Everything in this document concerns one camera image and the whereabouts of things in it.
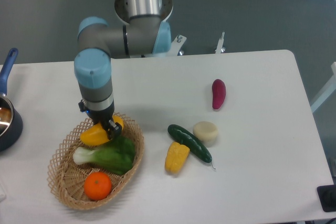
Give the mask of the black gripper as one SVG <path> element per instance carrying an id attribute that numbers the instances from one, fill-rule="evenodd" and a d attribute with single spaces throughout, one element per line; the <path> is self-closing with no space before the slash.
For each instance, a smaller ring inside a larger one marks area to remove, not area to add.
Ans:
<path id="1" fill-rule="evenodd" d="M 103 110 L 93 110 L 88 108 L 84 100 L 82 99 L 79 103 L 79 109 L 81 112 L 87 114 L 94 124 L 100 123 L 104 130 L 107 130 L 107 136 L 109 140 L 113 140 L 122 133 L 122 126 L 120 123 L 115 122 L 112 119 L 114 113 L 114 102 L 112 102 L 107 108 Z"/>

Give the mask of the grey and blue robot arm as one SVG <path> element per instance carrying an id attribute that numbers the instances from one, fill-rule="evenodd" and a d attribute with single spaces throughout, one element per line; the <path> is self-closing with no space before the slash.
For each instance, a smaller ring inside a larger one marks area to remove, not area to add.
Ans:
<path id="1" fill-rule="evenodd" d="M 111 58 L 166 53 L 171 48 L 169 23 L 160 15 L 160 0 L 127 0 L 129 22 L 122 28 L 111 28 L 100 17 L 85 18 L 79 25 L 79 52 L 74 72 L 82 99 L 80 111 L 94 124 L 100 124 L 111 140 L 122 132 L 113 120 L 114 96 Z"/>

